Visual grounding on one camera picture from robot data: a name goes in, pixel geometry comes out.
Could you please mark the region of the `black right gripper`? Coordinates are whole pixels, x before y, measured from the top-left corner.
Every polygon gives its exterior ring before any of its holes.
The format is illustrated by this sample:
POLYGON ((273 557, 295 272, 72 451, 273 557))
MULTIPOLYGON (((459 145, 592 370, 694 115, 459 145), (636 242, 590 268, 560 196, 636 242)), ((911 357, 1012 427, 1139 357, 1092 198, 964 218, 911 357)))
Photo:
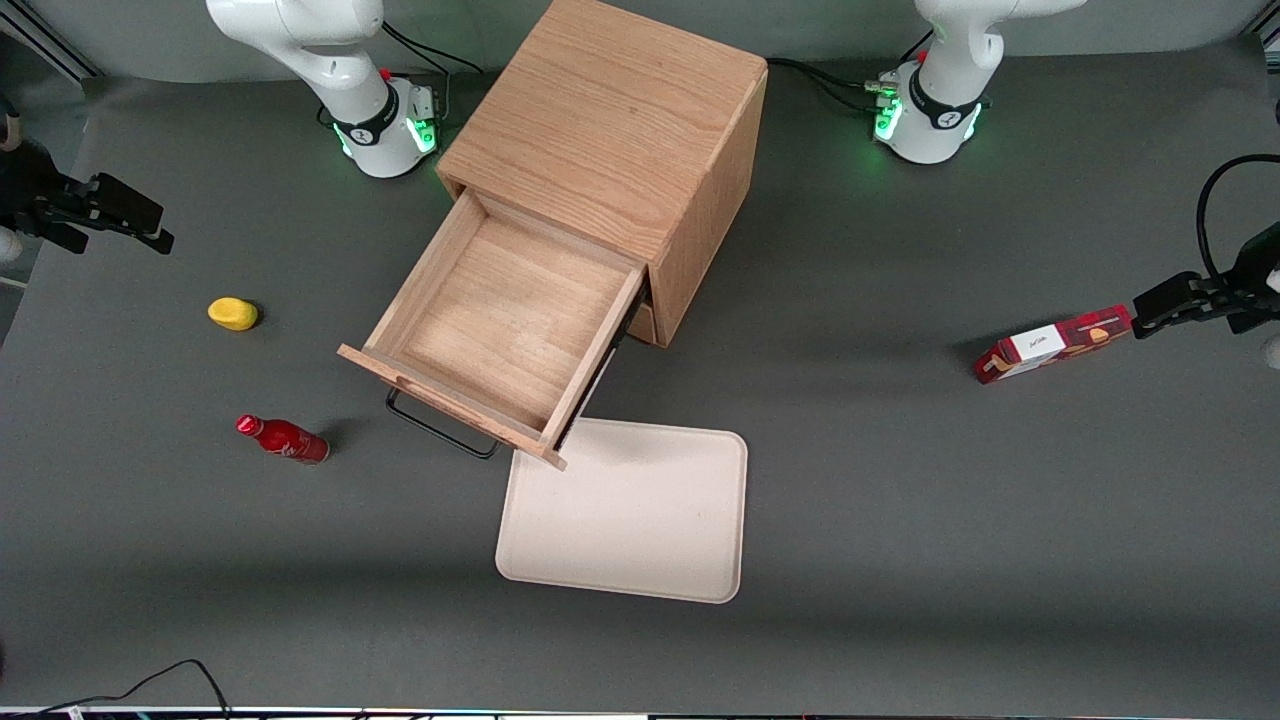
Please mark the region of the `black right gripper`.
POLYGON ((52 156, 38 141, 3 138, 1 223, 4 234, 61 241, 59 225, 46 213, 60 192, 58 213, 69 223, 97 222, 159 254, 170 254, 174 236, 163 228, 163 208, 110 174, 91 181, 61 178, 52 156))

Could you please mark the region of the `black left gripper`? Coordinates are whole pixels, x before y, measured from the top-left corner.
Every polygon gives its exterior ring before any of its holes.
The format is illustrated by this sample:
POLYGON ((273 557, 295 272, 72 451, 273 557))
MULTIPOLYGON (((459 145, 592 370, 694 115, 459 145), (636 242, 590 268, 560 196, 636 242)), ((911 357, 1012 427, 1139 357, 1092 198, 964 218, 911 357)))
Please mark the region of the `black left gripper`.
MULTIPOLYGON (((1240 247, 1240 296, 1277 299, 1279 223, 1275 222, 1240 247)), ((1206 316, 1231 316, 1243 311, 1236 288, 1225 278, 1204 279, 1180 272, 1133 299, 1133 334, 1147 340, 1172 325, 1202 322, 1206 316)))

